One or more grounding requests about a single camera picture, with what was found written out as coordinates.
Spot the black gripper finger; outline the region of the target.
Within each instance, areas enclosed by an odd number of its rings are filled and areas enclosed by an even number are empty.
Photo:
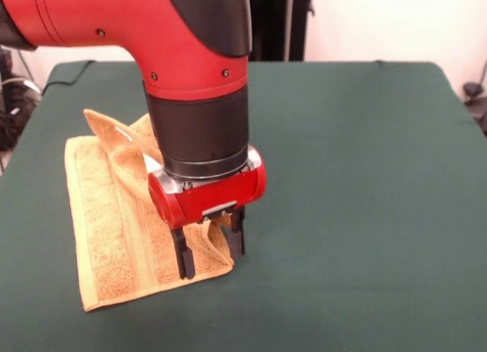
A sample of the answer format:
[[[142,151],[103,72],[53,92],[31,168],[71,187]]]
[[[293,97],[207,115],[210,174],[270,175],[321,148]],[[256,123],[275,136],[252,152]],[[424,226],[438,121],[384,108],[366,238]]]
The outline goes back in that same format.
[[[180,278],[191,280],[195,277],[193,252],[186,243],[182,228],[171,231]]]
[[[232,259],[245,255],[244,219],[245,208],[235,210],[230,216],[230,229],[228,231],[228,245]]]

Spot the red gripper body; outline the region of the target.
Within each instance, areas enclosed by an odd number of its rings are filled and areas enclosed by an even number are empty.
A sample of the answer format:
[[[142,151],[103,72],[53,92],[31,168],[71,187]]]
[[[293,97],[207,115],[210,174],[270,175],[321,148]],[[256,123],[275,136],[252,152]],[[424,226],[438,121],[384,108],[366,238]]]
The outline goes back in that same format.
[[[243,170],[223,179],[182,182],[162,166],[148,174],[148,192],[161,219],[185,227],[257,201],[266,190],[266,168],[256,148],[248,147]]]

